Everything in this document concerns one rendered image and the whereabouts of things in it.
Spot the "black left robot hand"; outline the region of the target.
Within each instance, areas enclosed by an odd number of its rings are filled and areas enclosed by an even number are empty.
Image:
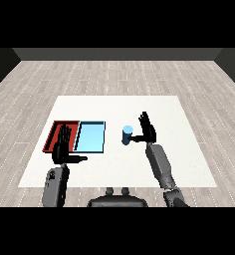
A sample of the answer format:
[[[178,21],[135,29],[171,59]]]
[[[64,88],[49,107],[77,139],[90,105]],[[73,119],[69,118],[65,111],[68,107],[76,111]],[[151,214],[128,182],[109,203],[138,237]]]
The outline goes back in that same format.
[[[60,127],[58,140],[55,142],[52,152],[52,161],[54,164],[80,163],[88,159],[86,156],[69,155],[71,131],[66,125]]]

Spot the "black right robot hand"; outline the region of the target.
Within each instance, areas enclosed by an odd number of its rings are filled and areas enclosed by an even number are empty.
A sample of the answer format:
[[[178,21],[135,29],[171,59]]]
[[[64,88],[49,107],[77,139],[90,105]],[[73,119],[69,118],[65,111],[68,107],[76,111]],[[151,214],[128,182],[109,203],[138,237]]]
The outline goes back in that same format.
[[[156,131],[154,126],[150,123],[147,112],[143,112],[138,118],[142,129],[142,135],[130,136],[128,139],[135,142],[156,142]]]

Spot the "red shallow open box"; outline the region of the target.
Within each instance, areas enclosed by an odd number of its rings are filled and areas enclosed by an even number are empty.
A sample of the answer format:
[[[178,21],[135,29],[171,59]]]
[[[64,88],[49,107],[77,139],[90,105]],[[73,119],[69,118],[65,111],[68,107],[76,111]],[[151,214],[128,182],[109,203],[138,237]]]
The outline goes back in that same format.
[[[75,144],[77,138],[77,132],[79,130],[79,121],[54,121],[46,139],[45,145],[42,149],[44,153],[52,153],[54,144],[58,141],[58,134],[60,127],[65,125],[71,130],[70,141],[69,141],[69,153],[75,151]]]

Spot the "small blue can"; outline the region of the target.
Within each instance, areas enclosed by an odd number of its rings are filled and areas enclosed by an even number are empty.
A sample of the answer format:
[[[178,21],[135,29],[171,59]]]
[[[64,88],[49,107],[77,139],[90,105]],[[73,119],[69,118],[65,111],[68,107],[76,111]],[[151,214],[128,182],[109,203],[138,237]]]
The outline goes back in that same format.
[[[132,136],[133,128],[132,126],[124,126],[122,129],[122,144],[128,145],[129,144],[129,137]]]

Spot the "light blue shallow open box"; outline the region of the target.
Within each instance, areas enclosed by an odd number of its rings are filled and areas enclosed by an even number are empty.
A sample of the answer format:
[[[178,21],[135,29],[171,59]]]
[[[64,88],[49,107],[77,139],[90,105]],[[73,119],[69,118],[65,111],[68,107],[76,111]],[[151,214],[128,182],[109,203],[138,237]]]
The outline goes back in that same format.
[[[73,153],[103,153],[106,123],[104,121],[81,121]]]

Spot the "dark grey robot body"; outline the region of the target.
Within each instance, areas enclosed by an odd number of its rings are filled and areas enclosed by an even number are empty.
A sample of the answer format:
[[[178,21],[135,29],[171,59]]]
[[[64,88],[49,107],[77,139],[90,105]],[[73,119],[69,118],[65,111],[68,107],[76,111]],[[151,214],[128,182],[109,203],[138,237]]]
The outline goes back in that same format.
[[[131,196],[127,187],[121,189],[121,195],[114,195],[114,189],[108,187],[106,194],[91,199],[88,207],[147,207],[147,203],[142,198]]]

